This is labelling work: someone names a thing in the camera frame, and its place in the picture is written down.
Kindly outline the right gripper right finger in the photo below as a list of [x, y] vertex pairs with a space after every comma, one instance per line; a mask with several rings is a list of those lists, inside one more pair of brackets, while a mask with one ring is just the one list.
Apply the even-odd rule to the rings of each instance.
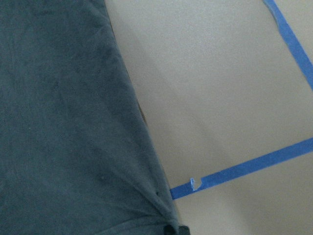
[[188, 226], [179, 226], [179, 235], [190, 235], [190, 229]]

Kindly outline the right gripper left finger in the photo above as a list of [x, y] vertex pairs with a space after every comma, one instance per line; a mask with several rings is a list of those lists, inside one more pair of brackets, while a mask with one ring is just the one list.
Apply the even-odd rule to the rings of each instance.
[[171, 225], [166, 225], [163, 228], [164, 235], [175, 235], [175, 229]]

